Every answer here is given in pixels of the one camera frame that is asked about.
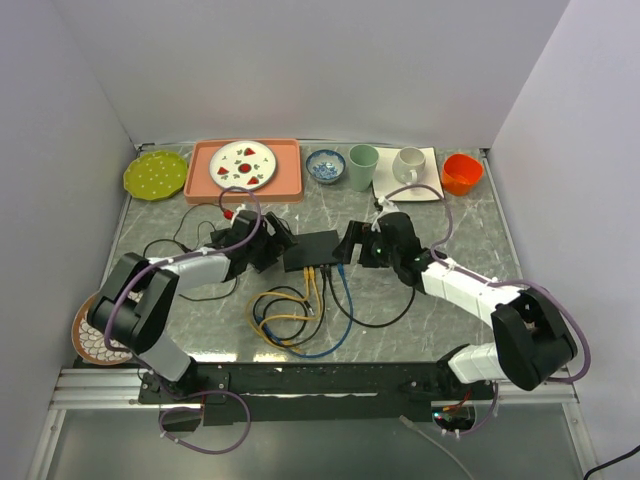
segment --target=gray wall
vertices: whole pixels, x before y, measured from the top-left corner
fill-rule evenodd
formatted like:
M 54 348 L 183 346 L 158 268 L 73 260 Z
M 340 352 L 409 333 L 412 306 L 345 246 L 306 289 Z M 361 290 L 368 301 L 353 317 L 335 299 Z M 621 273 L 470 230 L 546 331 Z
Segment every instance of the gray wall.
M 135 142 L 488 147 L 567 0 L 53 0 Z
M 99 284 L 134 152 L 49 1 L 4 2 L 0 44 L 0 477 L 13 480 Z
M 491 154 L 525 272 L 591 339 L 577 388 L 602 461 L 640 443 L 638 18 L 637 0 L 572 1 Z M 607 478 L 640 478 L 640 457 Z

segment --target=pink tray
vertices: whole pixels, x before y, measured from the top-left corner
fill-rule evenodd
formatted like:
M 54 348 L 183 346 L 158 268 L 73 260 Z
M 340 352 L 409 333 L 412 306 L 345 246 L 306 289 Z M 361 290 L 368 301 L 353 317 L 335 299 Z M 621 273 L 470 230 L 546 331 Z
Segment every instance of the pink tray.
M 200 203 L 218 203 L 220 188 L 209 175 L 209 162 L 214 153 L 222 146 L 235 140 L 204 140 L 193 147 L 184 196 L 189 205 Z M 300 163 L 300 144 L 293 138 L 263 138 L 256 142 L 264 143 L 276 156 L 278 167 L 274 177 L 264 187 L 254 193 L 265 203 L 297 203 L 304 197 L 302 185 L 302 165 Z M 242 203 L 249 200 L 246 193 L 229 193 L 224 196 L 225 203 Z

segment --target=white plate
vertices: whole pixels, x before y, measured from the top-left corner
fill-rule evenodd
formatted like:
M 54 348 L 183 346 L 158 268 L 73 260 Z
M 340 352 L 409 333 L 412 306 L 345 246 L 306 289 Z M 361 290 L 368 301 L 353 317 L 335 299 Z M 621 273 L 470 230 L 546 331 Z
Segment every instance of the white plate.
M 256 190 L 276 173 L 276 156 L 266 145 L 251 140 L 233 142 L 211 157 L 209 174 L 221 188 Z
M 378 148 L 380 158 L 378 159 L 376 171 L 373 173 L 373 193 L 376 197 L 388 195 L 405 185 L 396 180 L 392 171 L 393 160 L 399 151 L 399 148 Z M 424 153 L 427 164 L 425 165 L 422 178 L 418 179 L 418 183 L 429 185 L 435 188 L 440 195 L 443 195 L 440 175 L 438 175 L 438 165 L 436 164 L 435 150 L 433 148 L 421 148 L 420 151 Z M 438 197 L 425 188 L 412 188 L 394 195 L 391 200 L 394 202 L 430 202 L 438 200 Z

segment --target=polka dot plate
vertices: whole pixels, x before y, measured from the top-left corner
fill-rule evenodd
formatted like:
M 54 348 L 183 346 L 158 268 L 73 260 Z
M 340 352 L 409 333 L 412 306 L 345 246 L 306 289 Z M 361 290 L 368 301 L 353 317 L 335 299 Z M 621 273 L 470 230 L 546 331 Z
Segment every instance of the polka dot plate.
M 187 162 L 175 152 L 145 153 L 124 172 L 124 189 L 140 200 L 164 200 L 184 186 Z
M 131 360 L 131 354 L 129 352 L 112 352 L 107 350 L 107 347 L 104 345 L 104 336 L 102 333 L 87 323 L 87 313 L 95 297 L 95 294 L 91 295 L 87 301 L 82 304 L 78 313 L 76 313 L 76 318 L 71 327 L 73 348 L 75 348 L 78 355 L 87 362 L 95 365 L 118 365 L 119 363 Z M 122 347 L 122 345 L 115 340 L 113 340 L 112 343 L 117 347 Z

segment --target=tabletop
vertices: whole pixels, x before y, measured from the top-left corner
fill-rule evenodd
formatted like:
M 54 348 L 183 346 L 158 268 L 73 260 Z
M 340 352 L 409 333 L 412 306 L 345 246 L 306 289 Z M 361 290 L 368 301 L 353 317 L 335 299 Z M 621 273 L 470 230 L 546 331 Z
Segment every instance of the tabletop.
M 345 158 L 350 145 L 301 143 L 301 161 L 315 150 L 327 148 Z M 171 150 L 190 160 L 193 144 L 147 146 L 144 151 Z M 466 153 L 483 162 L 479 150 L 436 149 L 438 168 L 455 152 Z M 373 194 L 354 192 L 348 181 L 320 185 L 309 178 L 303 168 L 304 200 L 297 204 L 264 204 L 263 211 L 272 211 L 289 224 L 292 232 L 321 230 L 338 231 L 344 235 L 349 220 L 371 221 L 376 213 Z M 458 263 L 488 277 L 516 278 L 518 267 L 510 247 L 508 233 L 494 196 L 491 182 L 485 174 L 478 185 L 464 197 L 445 193 L 454 218 L 451 239 L 439 249 Z M 408 213 L 423 246 L 441 239 L 447 226 L 441 202 L 399 203 Z M 185 213 L 191 208 L 178 194 L 160 202 L 131 199 L 116 235 L 111 269 L 127 252 L 142 253 L 153 240 L 172 238 Z M 177 239 L 193 248 L 208 240 L 215 227 L 225 228 L 228 221 L 218 207 L 199 206 L 184 218 Z M 181 253 L 173 244 L 152 245 L 148 256 L 171 256 Z M 349 290 L 353 298 L 355 317 L 367 323 L 384 323 L 400 313 L 411 296 L 391 269 L 363 269 L 345 266 Z M 337 272 L 334 273 L 336 293 L 347 308 L 346 297 Z M 192 298 L 219 296 L 230 290 L 233 282 L 204 286 L 189 291 Z M 247 324 L 245 305 L 255 294 L 276 285 L 290 285 L 304 291 L 301 272 L 284 273 L 282 261 L 257 274 L 250 268 L 238 278 L 238 288 L 223 299 L 193 302 L 174 299 L 168 320 L 168 334 L 189 355 L 200 362 L 291 362 L 304 361 L 265 343 Z M 271 313 L 291 313 L 289 302 L 274 305 Z M 297 330 L 296 322 L 274 325 L 277 334 Z M 338 310 L 331 296 L 326 298 L 324 325 L 312 341 L 303 347 L 304 353 L 323 352 L 335 345 L 347 327 L 348 319 Z M 326 362 L 411 362 L 435 361 L 453 348 L 466 344 L 481 344 L 493 339 L 491 330 L 479 319 L 445 300 L 417 294 L 409 312 L 397 323 L 382 329 L 367 329 L 353 325 L 344 344 L 321 361 Z

